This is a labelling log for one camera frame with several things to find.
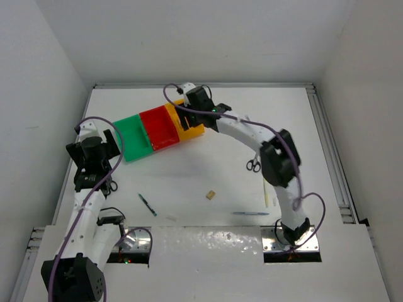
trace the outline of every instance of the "marker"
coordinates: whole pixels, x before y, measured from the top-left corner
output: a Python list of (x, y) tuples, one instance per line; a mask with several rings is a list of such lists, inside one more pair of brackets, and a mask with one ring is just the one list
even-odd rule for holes
[(140, 199), (143, 201), (143, 203), (145, 204), (145, 206), (148, 207), (148, 209), (151, 211), (151, 213), (152, 213), (154, 216), (157, 216), (157, 213), (150, 207), (150, 205), (149, 205), (149, 203), (147, 202), (147, 200), (145, 200), (144, 197), (143, 197), (140, 193), (138, 193), (138, 195), (139, 195), (139, 198), (140, 198)]
[(269, 213), (265, 212), (232, 212), (233, 215), (251, 215), (251, 216), (266, 216)]

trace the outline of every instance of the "white table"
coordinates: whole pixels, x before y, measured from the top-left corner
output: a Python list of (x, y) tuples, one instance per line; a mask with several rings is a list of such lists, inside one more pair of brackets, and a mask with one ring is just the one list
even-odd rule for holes
[[(170, 95), (175, 98), (174, 90)], [(321, 143), (304, 88), (220, 88), (213, 90), (216, 103), (226, 103), (250, 119), (265, 122), (293, 135), (302, 158), (305, 192), (320, 193), (327, 203), (326, 224), (340, 224), (341, 217), (329, 177)], [(166, 103), (161, 89), (96, 89), (91, 95), (86, 116), (102, 116), (111, 121), (137, 114)], [(95, 121), (99, 131), (107, 127)], [(113, 174), (119, 190), (107, 199), (127, 216), (132, 226), (215, 226), (271, 225), (280, 216), (273, 206), (264, 205), (261, 173), (246, 170), (254, 157), (252, 150), (223, 134), (206, 130), (201, 137), (177, 144), (149, 157), (123, 163)], [(67, 226), (74, 197), (71, 169), (56, 224)], [(205, 196), (216, 192), (209, 201)], [(154, 217), (137, 196), (141, 193), (155, 209)], [(313, 223), (319, 220), (322, 206), (314, 199), (304, 204)], [(234, 216), (234, 211), (268, 212), (269, 216)], [(172, 215), (177, 222), (167, 220)]]
[[(176, 97), (173, 90), (169, 95)], [(155, 241), (150, 269), (137, 264), (106, 265), (108, 300), (388, 301), (365, 227), (342, 223), (305, 89), (215, 88), (213, 99), (293, 135), (302, 158), (304, 191), (318, 192), (326, 201), (327, 216), (318, 235), (323, 262), (263, 263), (256, 226), (272, 225), (280, 217), (280, 209), (273, 204), (274, 192), (270, 190), (266, 208), (261, 174), (245, 168), (253, 151), (207, 130), (192, 141), (123, 163), (114, 173), (119, 190), (108, 197), (106, 206), (121, 209), (128, 225), (151, 226)], [(116, 121), (164, 103), (161, 89), (95, 89), (86, 116)], [(96, 125), (100, 131), (107, 128), (100, 122)], [(56, 224), (48, 226), (43, 237), (26, 302), (46, 299), (40, 267), (53, 257), (64, 235), (74, 200), (75, 171), (73, 165)], [(210, 190), (217, 193), (212, 200), (205, 197)], [(137, 193), (146, 197), (157, 217)], [(306, 200), (304, 208), (316, 224), (322, 213), (320, 202)], [(235, 216), (234, 211), (270, 215)], [(176, 222), (167, 215), (175, 216)], [(226, 240), (228, 233), (232, 241)]]

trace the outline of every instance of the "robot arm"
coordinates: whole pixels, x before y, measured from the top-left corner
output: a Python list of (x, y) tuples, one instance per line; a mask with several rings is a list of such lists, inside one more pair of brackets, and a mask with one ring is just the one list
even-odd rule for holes
[[(190, 113), (176, 107), (176, 112), (184, 130), (189, 127), (204, 124), (218, 133), (235, 138), (257, 152), (261, 159), (262, 175), (268, 183), (274, 186), (281, 208), (281, 224), (284, 237), (292, 245), (309, 229), (310, 223), (302, 207), (293, 209), (296, 196), (291, 193), (290, 187), (296, 181), (295, 171), (291, 160), (280, 141), (266, 128), (238, 121), (241, 116), (225, 104), (214, 105), (203, 87), (196, 87), (192, 83), (181, 86), (184, 103), (182, 107), (198, 111), (213, 111), (234, 116), (236, 119), (224, 116), (211, 116)], [(291, 134), (281, 130), (280, 135), (287, 143), (300, 165), (300, 157), (295, 148)]]
[[(87, 121), (77, 130), (79, 142), (66, 146), (77, 165), (74, 176), (74, 207), (66, 236), (75, 221), (84, 198), (111, 170), (109, 160), (120, 151), (109, 130), (102, 141), (93, 121)], [(103, 269), (112, 248), (123, 235), (122, 216), (98, 219), (106, 197), (115, 191), (109, 177), (88, 199), (75, 225), (57, 266), (54, 278), (54, 301), (99, 301), (105, 283)], [(55, 259), (42, 264), (41, 275), (48, 289)]]

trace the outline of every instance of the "white panel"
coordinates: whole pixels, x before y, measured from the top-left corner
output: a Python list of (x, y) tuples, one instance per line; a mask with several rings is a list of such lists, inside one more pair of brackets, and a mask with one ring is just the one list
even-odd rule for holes
[(360, 219), (403, 301), (403, 5), (358, 1), (319, 86)]
[[(150, 267), (107, 264), (108, 301), (387, 302), (364, 225), (324, 228), (322, 262), (264, 264), (258, 227), (154, 227)], [(48, 226), (24, 302), (43, 302), (40, 276), (64, 230)]]
[[(177, 98), (171, 90), (169, 95)], [(320, 193), (327, 204), (325, 224), (341, 225), (336, 197), (304, 88), (215, 88), (216, 103), (226, 103), (251, 120), (265, 122), (275, 129), (285, 128), (293, 135), (302, 159), (305, 192)], [(87, 116), (103, 116), (111, 121), (155, 108), (166, 101), (162, 89), (95, 89)], [(96, 121), (101, 133), (106, 125)], [(119, 190), (108, 196), (105, 206), (116, 206), (132, 226), (203, 226), (203, 225), (271, 225), (280, 217), (274, 206), (273, 190), (270, 206), (265, 207), (261, 173), (246, 170), (254, 152), (227, 135), (206, 130), (199, 138), (179, 143), (144, 159), (123, 163), (113, 179)], [(58, 225), (67, 226), (74, 200), (73, 177), (69, 174), (60, 207)], [(216, 192), (212, 200), (207, 192)], [(141, 202), (141, 193), (157, 216)], [(304, 201), (305, 213), (312, 223), (322, 214), (319, 200)], [(234, 211), (268, 212), (268, 216), (232, 215)], [(166, 219), (173, 215), (176, 221)]]
[(37, 0), (87, 84), (312, 81), (355, 0)]
[(33, 0), (0, 5), (0, 301), (51, 222), (88, 92)]

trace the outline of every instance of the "yellow bin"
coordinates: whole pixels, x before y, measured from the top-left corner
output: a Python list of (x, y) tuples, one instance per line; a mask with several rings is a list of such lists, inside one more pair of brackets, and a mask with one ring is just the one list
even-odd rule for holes
[[(183, 99), (179, 99), (174, 103), (180, 105), (183, 103)], [(165, 108), (168, 111), (169, 116), (171, 117), (171, 120), (175, 125), (176, 131), (178, 132), (179, 141), (182, 142), (183, 140), (189, 140), (191, 138), (198, 137), (199, 135), (204, 133), (203, 124), (198, 125), (197, 127), (189, 128), (189, 130), (184, 131), (181, 126), (179, 116), (176, 113), (174, 105), (167, 103), (165, 104)]]

